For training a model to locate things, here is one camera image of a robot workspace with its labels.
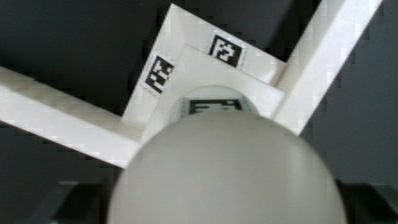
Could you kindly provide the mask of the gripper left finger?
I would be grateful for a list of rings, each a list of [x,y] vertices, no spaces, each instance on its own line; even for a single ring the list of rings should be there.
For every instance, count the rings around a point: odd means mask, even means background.
[[[58,183],[24,224],[107,224],[107,182]]]

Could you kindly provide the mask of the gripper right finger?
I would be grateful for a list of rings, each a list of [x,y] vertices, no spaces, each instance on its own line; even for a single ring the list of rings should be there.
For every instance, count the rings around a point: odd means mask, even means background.
[[[398,224],[398,185],[338,182],[349,224]]]

